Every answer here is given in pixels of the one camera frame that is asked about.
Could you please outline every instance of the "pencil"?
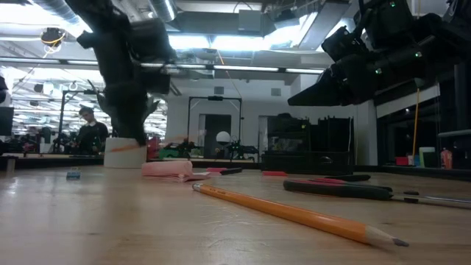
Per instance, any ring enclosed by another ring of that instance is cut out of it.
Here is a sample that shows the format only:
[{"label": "pencil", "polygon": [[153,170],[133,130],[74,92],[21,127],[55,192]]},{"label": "pencil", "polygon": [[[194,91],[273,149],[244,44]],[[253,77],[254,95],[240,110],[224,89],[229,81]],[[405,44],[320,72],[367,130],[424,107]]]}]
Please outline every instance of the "pencil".
[{"label": "pencil", "polygon": [[328,216],[314,211],[292,207],[264,199],[214,188],[202,183],[193,184],[193,189],[229,202],[234,202],[245,207],[271,214],[283,219],[307,225],[337,236],[343,236],[364,244],[394,244],[399,247],[408,247],[409,244],[383,231],[365,225],[363,223],[343,219],[336,216]]}]

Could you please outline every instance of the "pipe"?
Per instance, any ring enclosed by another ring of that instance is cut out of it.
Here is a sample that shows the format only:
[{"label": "pipe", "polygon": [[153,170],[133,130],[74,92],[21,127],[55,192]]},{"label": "pipe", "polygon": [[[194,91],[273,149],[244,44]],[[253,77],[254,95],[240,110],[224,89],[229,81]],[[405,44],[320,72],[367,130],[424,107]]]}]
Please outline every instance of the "pipe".
[{"label": "pipe", "polygon": [[69,24],[80,24],[79,16],[72,11],[64,0],[33,0],[33,2],[52,15],[61,17]]},{"label": "pipe", "polygon": [[174,0],[149,0],[151,11],[162,22],[170,22],[177,17],[177,6]]}]

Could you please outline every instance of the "person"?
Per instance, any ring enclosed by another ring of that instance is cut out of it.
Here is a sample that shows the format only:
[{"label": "person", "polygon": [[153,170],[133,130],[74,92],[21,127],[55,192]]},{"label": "person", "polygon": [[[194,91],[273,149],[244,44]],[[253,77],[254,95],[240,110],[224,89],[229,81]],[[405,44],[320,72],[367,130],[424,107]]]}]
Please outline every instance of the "person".
[{"label": "person", "polygon": [[83,107],[79,115],[87,121],[79,130],[77,143],[79,151],[86,155],[97,155],[103,147],[108,137],[108,128],[105,124],[97,121],[91,107]]}]

